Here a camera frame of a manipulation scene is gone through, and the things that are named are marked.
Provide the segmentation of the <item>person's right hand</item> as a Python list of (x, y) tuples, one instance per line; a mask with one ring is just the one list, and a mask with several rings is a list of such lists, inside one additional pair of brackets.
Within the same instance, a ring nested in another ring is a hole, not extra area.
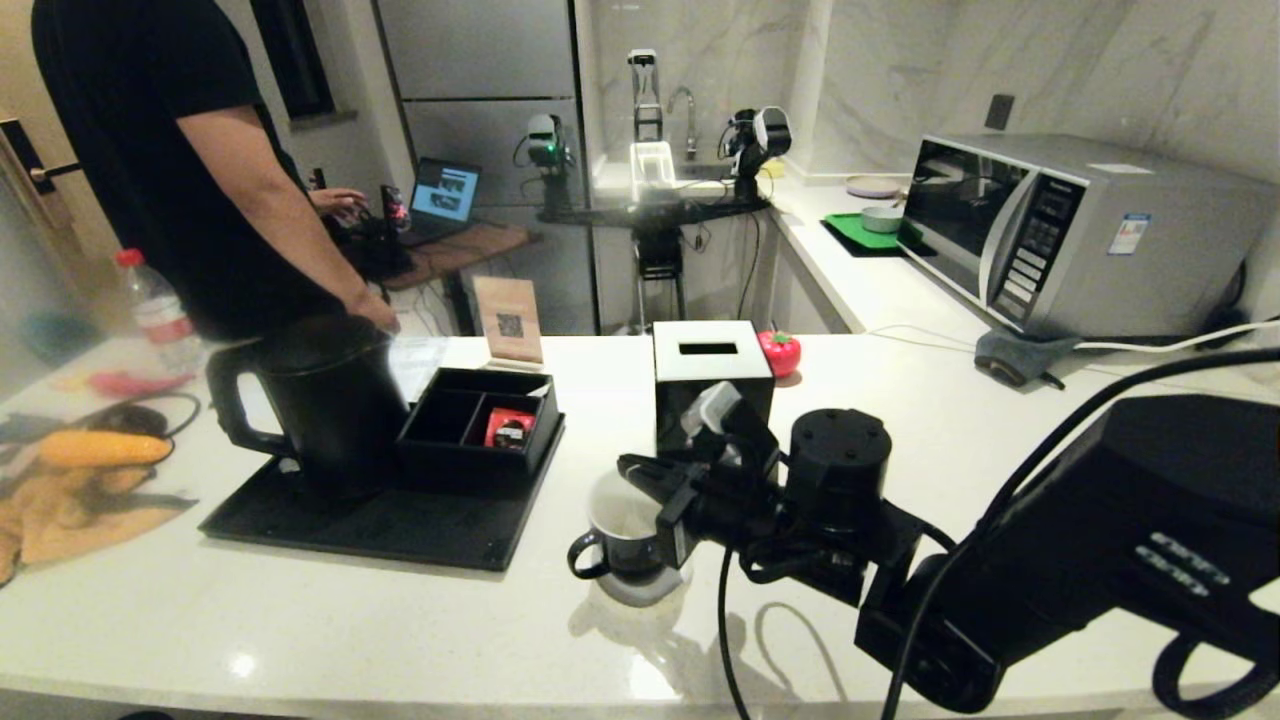
[(352, 316), (370, 320), (379, 331), (396, 336), (401, 332), (401, 322), (396, 311), (369, 286), (361, 287), (342, 299), (344, 310)]

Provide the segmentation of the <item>person's left hand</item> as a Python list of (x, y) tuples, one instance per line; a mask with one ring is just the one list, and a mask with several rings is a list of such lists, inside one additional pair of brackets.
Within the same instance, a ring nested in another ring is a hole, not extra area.
[(365, 193), (352, 188), (308, 190), (307, 196), (321, 218), (335, 218), (339, 222), (358, 219), (369, 210)]

